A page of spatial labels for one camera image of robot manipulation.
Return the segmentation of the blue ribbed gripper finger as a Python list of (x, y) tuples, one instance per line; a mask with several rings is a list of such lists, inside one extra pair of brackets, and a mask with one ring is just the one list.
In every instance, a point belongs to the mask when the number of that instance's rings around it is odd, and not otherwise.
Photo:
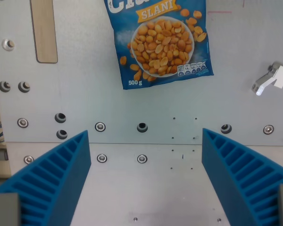
[(23, 167), (0, 194), (19, 195), (22, 226), (69, 226), (91, 164), (85, 130)]
[(280, 225), (281, 165), (208, 129), (202, 131), (202, 164), (230, 225)]

